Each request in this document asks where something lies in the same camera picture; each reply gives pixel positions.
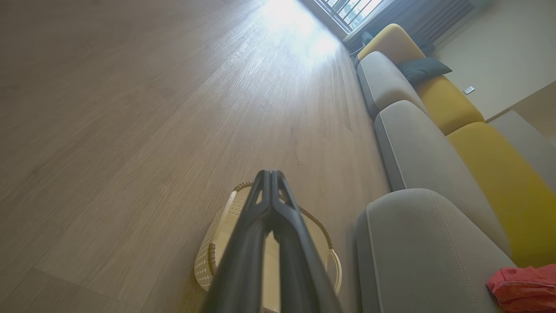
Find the beige wall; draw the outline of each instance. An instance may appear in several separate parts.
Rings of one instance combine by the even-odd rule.
[[[497,0],[437,51],[486,119],[556,81],[556,0]]]
[[[512,107],[556,146],[556,81]]]

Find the sofa seam stitching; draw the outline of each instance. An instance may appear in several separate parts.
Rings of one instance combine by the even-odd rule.
[[[383,299],[382,299],[382,289],[380,288],[380,278],[379,278],[378,264],[376,264],[375,247],[374,247],[374,244],[373,244],[373,235],[372,235],[372,232],[371,232],[371,223],[370,223],[370,218],[369,218],[369,207],[370,207],[370,205],[371,205],[371,203],[369,203],[367,205],[367,209],[365,210],[365,215],[367,217],[367,228],[369,229],[369,242],[371,244],[371,257],[373,259],[373,264],[374,264],[376,293],[377,293],[378,298],[379,298],[380,312],[384,312]]]
[[[446,233],[446,235],[448,236],[448,240],[450,241],[450,245],[452,247],[452,250],[455,253],[456,256],[456,261],[458,263],[458,266],[461,270],[461,273],[463,274],[463,278],[465,280],[465,283],[467,285],[467,290],[469,292],[469,295],[471,296],[471,300],[473,302],[473,306],[477,309],[478,308],[478,303],[476,300],[476,295],[475,295],[475,291],[473,290],[471,283],[469,281],[469,276],[467,275],[466,269],[465,269],[465,264],[463,264],[463,260],[461,259],[461,254],[458,251],[457,246],[455,245],[454,239],[451,235],[451,231],[448,228],[448,226],[446,225],[446,221],[444,219],[444,216],[442,215],[442,212],[440,211],[440,208],[438,207],[438,204],[436,202],[436,198],[434,197],[433,193],[429,191],[429,195],[430,195],[430,199],[432,200],[433,204],[434,204],[434,210],[436,211],[436,214],[440,220],[440,222],[442,223],[442,226],[444,228],[444,231]]]
[[[400,163],[398,162],[398,158],[394,153],[394,147],[392,146],[392,141],[390,140],[390,136],[388,135],[388,130],[386,129],[386,125],[384,125],[384,117],[381,115],[380,119],[382,120],[382,124],[384,127],[384,134],[386,135],[386,139],[388,140],[388,145],[390,146],[390,151],[392,151],[392,155],[394,156],[394,161],[396,162],[396,166],[398,167],[398,173],[400,173],[401,182],[404,185],[404,189],[408,188],[408,185],[405,183],[404,176],[401,174]]]

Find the electrical outlet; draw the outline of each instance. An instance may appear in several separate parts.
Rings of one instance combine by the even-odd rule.
[[[469,88],[465,89],[465,90],[463,91],[463,93],[466,94],[466,95],[469,95],[469,94],[472,93],[474,90],[475,90],[475,88],[469,87]]]

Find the woven basket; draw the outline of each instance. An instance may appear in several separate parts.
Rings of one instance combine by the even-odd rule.
[[[253,182],[241,183],[230,195],[222,213],[210,224],[205,238],[201,243],[197,258],[195,259],[195,278],[201,287],[209,290],[212,278],[214,277],[222,254],[234,227],[237,223],[241,210],[249,195]],[[324,267],[327,266],[328,258],[331,256],[336,266],[336,281],[334,291],[340,291],[342,283],[342,266],[332,239],[326,228],[309,212],[300,208],[309,234],[315,244],[317,252],[322,260]],[[280,306],[280,276],[279,276],[279,244],[274,239],[272,233],[265,242],[265,257],[263,264],[263,294],[262,304],[267,311],[279,312]]]

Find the sofa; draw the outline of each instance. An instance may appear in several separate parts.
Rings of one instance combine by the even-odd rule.
[[[556,263],[556,148],[513,111],[485,122],[446,77],[414,89],[424,55],[398,25],[357,73],[392,193],[356,227],[363,312],[481,311],[501,267]]]

